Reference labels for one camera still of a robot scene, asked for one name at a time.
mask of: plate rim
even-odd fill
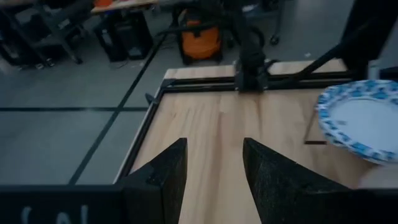
[[[319,96],[315,109],[318,123],[326,139],[333,145],[344,147],[350,152],[377,164],[397,163],[396,152],[372,148],[350,138],[331,119],[329,110],[336,103],[352,98],[372,99],[398,106],[398,83],[393,80],[361,80],[342,85],[329,86]]]

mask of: wooden board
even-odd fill
[[[244,174],[244,137],[348,187],[373,165],[334,146],[303,145],[321,90],[263,94],[165,95],[133,170],[180,137],[188,138],[188,177],[180,223],[260,223]]]
[[[313,61],[300,62],[278,62],[269,69],[271,75],[286,75],[303,70]],[[341,59],[330,60],[315,72],[343,72],[346,67]],[[210,66],[197,68],[178,68],[168,69],[165,78],[212,78],[212,77],[232,77],[235,74],[233,65]]]
[[[95,7],[91,10],[91,13],[106,12],[119,9],[129,9],[137,6],[144,6],[148,4],[157,4],[158,0],[126,0],[126,1],[115,1],[110,6],[106,7]]]

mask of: concrete floor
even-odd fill
[[[339,42],[352,3],[352,0],[287,2],[280,44],[266,46],[267,57],[317,58]],[[169,17],[148,14],[152,33],[167,28]],[[272,34],[273,19],[254,23],[266,37]],[[168,68],[183,67],[172,42],[173,38],[168,37],[126,106],[147,106],[144,93],[155,93]],[[17,72],[6,68],[0,76],[0,107],[117,106],[145,62],[131,61],[122,68],[112,68],[93,36],[78,51],[83,65],[75,65],[66,58],[45,70]],[[222,64],[231,64],[237,58],[238,48],[226,49],[224,54]],[[204,62],[194,66],[214,64]],[[78,184],[113,181],[144,114],[123,112],[117,117]],[[1,112],[0,184],[67,184],[110,116],[110,112],[94,111]]]

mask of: floor line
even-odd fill
[[[0,108],[0,112],[145,112],[148,107],[15,107],[15,108]]]
[[[81,174],[83,173],[84,169],[88,165],[90,159],[93,157],[95,151],[100,146],[102,140],[105,138],[105,136],[108,133],[109,129],[111,129],[111,126],[113,125],[113,123],[116,120],[116,118],[119,116],[121,110],[123,109],[123,106],[126,104],[126,102],[129,99],[131,93],[134,91],[134,89],[137,86],[139,80],[141,79],[141,77],[143,76],[145,71],[147,70],[147,68],[148,68],[149,64],[151,63],[151,61],[154,59],[156,53],[159,51],[160,46],[163,44],[163,41],[166,39],[166,37],[167,37],[167,34],[163,35],[163,37],[161,38],[159,43],[154,47],[154,50],[152,51],[152,53],[149,56],[148,60],[146,61],[146,63],[144,64],[143,68],[138,73],[138,76],[133,81],[133,83],[131,84],[130,88],[128,89],[128,91],[126,92],[126,94],[122,98],[121,102],[119,103],[117,110],[112,114],[112,116],[110,117],[108,122],[105,124],[104,128],[99,133],[98,137],[95,139],[93,145],[88,150],[86,156],[83,158],[82,162],[78,166],[77,170],[72,175],[72,177],[71,177],[71,179],[69,180],[69,183],[68,183],[69,185],[75,185],[77,183],[77,181],[79,180]]]

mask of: paper plate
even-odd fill
[[[328,87],[318,98],[328,141],[377,164],[398,162],[398,83],[363,80]]]

